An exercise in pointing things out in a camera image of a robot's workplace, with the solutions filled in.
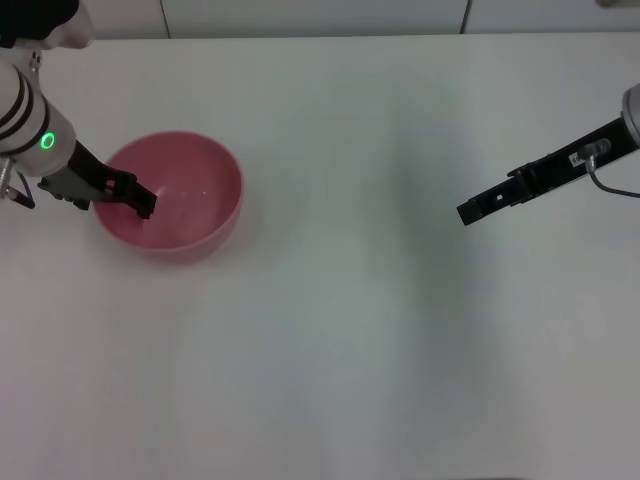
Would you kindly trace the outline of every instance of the green led ring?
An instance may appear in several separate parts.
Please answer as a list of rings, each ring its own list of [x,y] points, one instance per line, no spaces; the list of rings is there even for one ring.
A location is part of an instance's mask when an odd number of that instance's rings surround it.
[[[45,133],[40,140],[40,146],[43,150],[49,150],[54,143],[56,143],[56,136],[51,132]]]

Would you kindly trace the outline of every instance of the sticker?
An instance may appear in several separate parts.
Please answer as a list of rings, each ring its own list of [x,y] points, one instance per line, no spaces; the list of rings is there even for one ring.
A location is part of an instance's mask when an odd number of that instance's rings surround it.
[[[569,161],[574,167],[577,167],[578,165],[582,165],[584,163],[584,160],[581,160],[578,157],[578,152],[569,155]]]

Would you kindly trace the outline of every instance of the bowl rim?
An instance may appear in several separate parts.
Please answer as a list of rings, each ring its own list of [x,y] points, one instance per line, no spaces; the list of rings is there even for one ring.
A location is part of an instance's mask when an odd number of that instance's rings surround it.
[[[222,222],[222,224],[217,227],[213,232],[211,232],[210,234],[202,237],[200,240],[197,240],[195,242],[189,243],[188,245],[183,245],[180,247],[163,247],[163,248],[154,248],[154,247],[141,247],[139,245],[133,245],[125,240],[123,240],[122,238],[120,238],[118,235],[115,234],[115,232],[109,227],[107,226],[107,224],[105,224],[102,216],[100,215],[100,208],[98,208],[98,203],[93,202],[93,211],[96,215],[96,217],[98,218],[98,221],[100,222],[100,224],[102,225],[102,227],[109,232],[109,234],[115,238],[118,242],[122,243],[123,245],[126,245],[129,248],[132,248],[134,250],[138,250],[140,252],[146,252],[146,253],[178,253],[178,252],[184,252],[185,250],[191,250],[194,248],[197,248],[201,245],[204,245],[206,243],[208,243],[210,240],[214,239],[215,237],[217,237],[218,235],[220,235],[222,232],[226,231],[226,228],[230,225],[233,224],[238,215],[240,214],[240,208],[242,207],[242,203],[243,203],[243,199],[244,199],[244,171],[242,170],[242,167],[240,166],[240,162],[238,162],[238,159],[236,158],[236,156],[231,153],[231,151],[225,147],[222,143],[220,143],[218,140],[215,140],[214,138],[209,137],[208,135],[204,135],[202,133],[196,133],[196,132],[190,132],[187,130],[163,130],[160,132],[155,132],[155,133],[150,133],[148,135],[144,135],[142,137],[139,137],[125,145],[123,145],[122,147],[120,147],[118,150],[116,150],[110,157],[109,159],[104,162],[105,165],[109,165],[111,163],[111,161],[113,160],[114,157],[116,157],[121,151],[123,151],[126,148],[129,148],[139,142],[154,138],[154,137],[158,137],[158,136],[162,136],[162,135],[167,135],[167,134],[180,134],[180,135],[189,135],[189,136],[193,136],[193,137],[199,137],[202,138],[204,140],[207,140],[209,142],[215,143],[217,146],[219,146],[220,148],[222,148],[233,160],[233,164],[235,165],[236,169],[238,170],[238,174],[240,175],[240,198],[238,199],[238,202],[236,203],[235,207],[233,208],[233,210],[231,211],[231,213],[229,214],[229,216],[224,220],[224,222]]]

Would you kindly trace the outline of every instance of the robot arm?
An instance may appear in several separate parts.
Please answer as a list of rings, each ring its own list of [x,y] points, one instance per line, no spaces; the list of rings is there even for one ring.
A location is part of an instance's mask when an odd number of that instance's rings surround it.
[[[38,8],[40,15],[34,14]],[[117,202],[149,218],[156,196],[135,175],[94,157],[38,85],[41,48],[82,48],[93,40],[84,5],[79,0],[0,2],[0,39],[0,46],[13,49],[7,55],[12,62],[0,57],[0,198],[15,197],[8,187],[15,168],[41,177],[40,188],[82,210],[92,201]]]
[[[638,197],[631,192],[602,185],[595,176],[598,167],[629,155],[640,148],[640,85],[622,99],[621,116],[590,134],[512,172],[507,181],[473,197],[458,207],[465,225],[470,225],[507,206],[533,200],[587,174],[598,188],[618,195]]]

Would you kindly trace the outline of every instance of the pink bowl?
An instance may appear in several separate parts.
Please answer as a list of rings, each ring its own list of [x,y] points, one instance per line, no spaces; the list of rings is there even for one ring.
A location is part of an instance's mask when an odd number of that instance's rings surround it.
[[[135,250],[194,261],[226,240],[238,219],[244,181],[235,157],[208,137],[163,132],[126,145],[107,162],[158,196],[149,220],[122,204],[96,203],[102,225]]]

